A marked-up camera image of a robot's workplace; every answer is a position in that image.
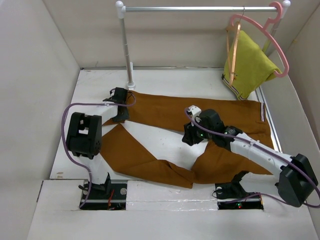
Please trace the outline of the pink plastic hanger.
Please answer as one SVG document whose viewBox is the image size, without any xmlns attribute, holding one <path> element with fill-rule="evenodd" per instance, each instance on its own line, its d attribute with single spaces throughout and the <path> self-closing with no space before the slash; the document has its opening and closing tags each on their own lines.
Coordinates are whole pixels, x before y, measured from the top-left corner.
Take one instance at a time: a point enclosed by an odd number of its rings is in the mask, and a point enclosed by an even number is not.
<svg viewBox="0 0 320 240">
<path fill-rule="evenodd" d="M 244 11 L 249 11 L 249 12 L 263 12 L 263 13 L 264 12 L 275 12 L 276 17 L 274 17 L 274 18 L 269 17 L 266 20 L 266 22 L 264 23 L 264 25 L 261 25 L 258 22 L 256 22 L 255 20 L 251 19 L 250 17 L 244 16 L 241 14 L 234 14 L 229 19 L 229 24 L 231 26 L 234 26 L 235 19 L 245 20 L 246 22 L 252 24 L 267 38 L 267 42 L 274 46 L 276 52 L 278 53 L 278 55 L 283 63 L 283 66 L 284 66 L 284 70 L 282 72 L 279 72 L 277 70 L 274 72 L 274 75 L 277 78 L 285 77 L 289 73 L 289 69 L 290 69 L 289 63 L 287 61 L 287 58 L 286 58 L 282 48 L 280 47 L 280 45 L 278 44 L 278 42 L 274 38 L 277 27 L 279 26 L 281 20 L 284 18 L 285 14 L 290 6 L 291 6 L 291 1 L 284 0 L 283 2 L 277 2 L 277 1 L 271 2 L 269 4 L 269 6 L 262 6 L 262 7 L 257 7 L 257 6 L 246 7 L 245 6 L 245 7 L 243 7 Z"/>
</svg>

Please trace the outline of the aluminium side rail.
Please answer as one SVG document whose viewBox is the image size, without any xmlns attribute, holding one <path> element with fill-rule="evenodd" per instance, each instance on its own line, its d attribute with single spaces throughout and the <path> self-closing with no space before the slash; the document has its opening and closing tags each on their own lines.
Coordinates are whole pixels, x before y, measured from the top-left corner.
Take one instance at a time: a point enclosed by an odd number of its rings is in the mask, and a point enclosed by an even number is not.
<svg viewBox="0 0 320 240">
<path fill-rule="evenodd" d="M 255 90 L 255 94 L 257 99 L 259 100 L 259 102 L 263 103 L 265 105 L 265 115 L 266 115 L 266 119 L 268 121 L 269 127 L 270 127 L 270 131 L 271 131 L 271 139 L 272 139 L 272 144 L 273 144 L 273 148 L 275 151 L 277 152 L 283 152 L 282 151 L 282 147 L 281 147 L 281 143 L 271 116 L 271 112 L 267 103 L 267 99 L 264 95 L 263 89 L 262 87 L 258 87 Z"/>
</svg>

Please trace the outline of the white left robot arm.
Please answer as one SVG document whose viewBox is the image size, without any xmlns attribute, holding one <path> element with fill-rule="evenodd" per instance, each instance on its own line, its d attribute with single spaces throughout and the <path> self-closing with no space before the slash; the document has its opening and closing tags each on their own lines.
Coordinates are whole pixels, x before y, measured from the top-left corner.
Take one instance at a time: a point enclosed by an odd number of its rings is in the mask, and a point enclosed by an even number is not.
<svg viewBox="0 0 320 240">
<path fill-rule="evenodd" d="M 67 134 L 61 127 L 63 144 L 66 151 L 79 158 L 73 162 L 86 169 L 88 183 L 81 187 L 88 194 L 97 194 L 107 198 L 111 194 L 111 180 L 107 163 L 95 159 L 102 149 L 102 125 L 108 120 L 118 123 L 129 118 L 127 98 L 133 94 L 125 88 L 116 87 L 110 91 L 110 97 L 100 103 L 74 103 L 72 106 L 91 107 L 85 112 L 73 112 L 69 119 Z"/>
</svg>

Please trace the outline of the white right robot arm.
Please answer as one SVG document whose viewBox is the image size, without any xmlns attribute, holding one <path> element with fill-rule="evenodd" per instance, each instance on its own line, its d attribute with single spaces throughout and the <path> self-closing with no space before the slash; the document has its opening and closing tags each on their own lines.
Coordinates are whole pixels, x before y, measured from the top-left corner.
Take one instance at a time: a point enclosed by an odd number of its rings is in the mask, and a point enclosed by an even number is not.
<svg viewBox="0 0 320 240">
<path fill-rule="evenodd" d="M 308 158 L 278 152 L 248 136 L 241 129 L 226 126 L 213 109 L 201 110 L 192 105 L 184 109 L 189 119 L 184 127 L 182 142 L 193 146 L 203 140 L 245 157 L 278 178 L 275 186 L 279 202 L 299 208 L 306 204 L 312 192 L 319 193 L 318 180 Z"/>
</svg>

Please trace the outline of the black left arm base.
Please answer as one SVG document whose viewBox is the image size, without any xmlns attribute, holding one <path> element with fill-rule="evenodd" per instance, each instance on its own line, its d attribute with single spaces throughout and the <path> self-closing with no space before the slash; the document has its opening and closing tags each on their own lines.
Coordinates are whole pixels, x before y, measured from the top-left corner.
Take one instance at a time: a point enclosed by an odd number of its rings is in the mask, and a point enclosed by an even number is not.
<svg viewBox="0 0 320 240">
<path fill-rule="evenodd" d="M 78 186 L 81 190 L 79 208 L 88 211 L 122 211 L 127 204 L 127 181 L 108 181 L 105 185 L 93 184 L 88 192 L 89 184 Z"/>
</svg>

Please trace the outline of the brown trousers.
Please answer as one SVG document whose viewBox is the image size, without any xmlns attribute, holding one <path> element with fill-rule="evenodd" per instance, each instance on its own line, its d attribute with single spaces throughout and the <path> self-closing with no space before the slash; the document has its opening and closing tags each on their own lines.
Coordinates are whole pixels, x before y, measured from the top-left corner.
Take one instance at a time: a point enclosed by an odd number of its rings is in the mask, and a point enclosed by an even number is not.
<svg viewBox="0 0 320 240">
<path fill-rule="evenodd" d="M 215 110 L 227 126 L 234 126 L 262 144 L 272 147 L 271 130 L 264 104 L 251 100 L 216 100 L 134 93 L 129 99 L 131 122 L 182 132 L 188 119 L 185 108 L 195 105 Z M 100 155 L 111 169 L 131 177 L 192 188 L 193 184 L 230 182 L 241 171 L 266 175 L 268 171 L 253 161 L 209 142 L 191 167 L 185 169 L 155 158 L 121 124 L 102 137 Z"/>
</svg>

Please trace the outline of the yellow-green trousers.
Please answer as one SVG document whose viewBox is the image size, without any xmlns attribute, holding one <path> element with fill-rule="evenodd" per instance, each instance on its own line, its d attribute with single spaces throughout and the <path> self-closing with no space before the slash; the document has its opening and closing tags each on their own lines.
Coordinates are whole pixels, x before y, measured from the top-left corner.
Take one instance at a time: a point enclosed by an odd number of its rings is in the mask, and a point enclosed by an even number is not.
<svg viewBox="0 0 320 240">
<path fill-rule="evenodd" d="M 246 100 L 264 82 L 274 78 L 280 69 L 265 55 L 243 30 L 239 32 L 234 78 L 229 89 L 238 100 Z"/>
</svg>

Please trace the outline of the silver clothes rack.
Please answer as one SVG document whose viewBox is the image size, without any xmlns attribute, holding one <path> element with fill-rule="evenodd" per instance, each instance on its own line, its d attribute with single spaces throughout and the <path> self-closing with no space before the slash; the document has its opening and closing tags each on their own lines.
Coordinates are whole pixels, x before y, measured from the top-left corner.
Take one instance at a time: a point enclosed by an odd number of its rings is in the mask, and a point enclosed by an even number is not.
<svg viewBox="0 0 320 240">
<path fill-rule="evenodd" d="M 123 44 L 123 52 L 125 57 L 125 67 L 127 72 L 127 87 L 132 89 L 136 86 L 133 78 L 133 63 L 130 60 L 128 39 L 125 26 L 125 15 L 126 13 L 240 13 L 239 15 L 245 16 L 245 13 L 249 11 L 244 11 L 243 7 L 245 6 L 126 6 L 122 1 L 118 0 L 115 3 L 117 17 L 120 22 L 121 37 Z M 262 51 L 265 52 L 268 50 L 271 43 L 264 44 Z"/>
</svg>

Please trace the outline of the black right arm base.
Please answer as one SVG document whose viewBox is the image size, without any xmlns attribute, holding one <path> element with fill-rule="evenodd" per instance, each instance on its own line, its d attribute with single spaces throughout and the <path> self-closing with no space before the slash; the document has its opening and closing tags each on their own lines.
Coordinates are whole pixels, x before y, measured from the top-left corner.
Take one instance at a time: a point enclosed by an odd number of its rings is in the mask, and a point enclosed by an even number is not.
<svg viewBox="0 0 320 240">
<path fill-rule="evenodd" d="M 260 195 L 255 195 L 257 192 L 247 192 L 241 185 L 241 180 L 248 173 L 248 171 L 241 171 L 230 182 L 215 184 L 211 196 L 218 200 L 218 210 L 264 209 Z"/>
</svg>

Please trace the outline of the wooden hanger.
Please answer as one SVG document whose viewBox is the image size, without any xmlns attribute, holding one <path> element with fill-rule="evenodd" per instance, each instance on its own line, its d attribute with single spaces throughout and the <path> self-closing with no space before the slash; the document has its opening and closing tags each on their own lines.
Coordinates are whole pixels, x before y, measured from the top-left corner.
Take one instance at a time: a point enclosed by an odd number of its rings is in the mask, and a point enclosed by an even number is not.
<svg viewBox="0 0 320 240">
<path fill-rule="evenodd" d="M 229 73 L 229 83 L 228 85 L 231 87 L 233 85 L 235 79 L 235 66 L 236 66 L 236 57 L 237 57 L 237 47 L 238 41 L 241 31 L 241 21 L 237 21 L 236 25 L 229 24 L 226 27 L 226 51 L 227 51 L 227 64 L 228 64 L 228 73 Z M 230 40 L 229 40 L 229 32 L 234 31 L 234 38 L 233 38 L 233 48 L 232 48 L 232 58 L 230 58 Z"/>
</svg>

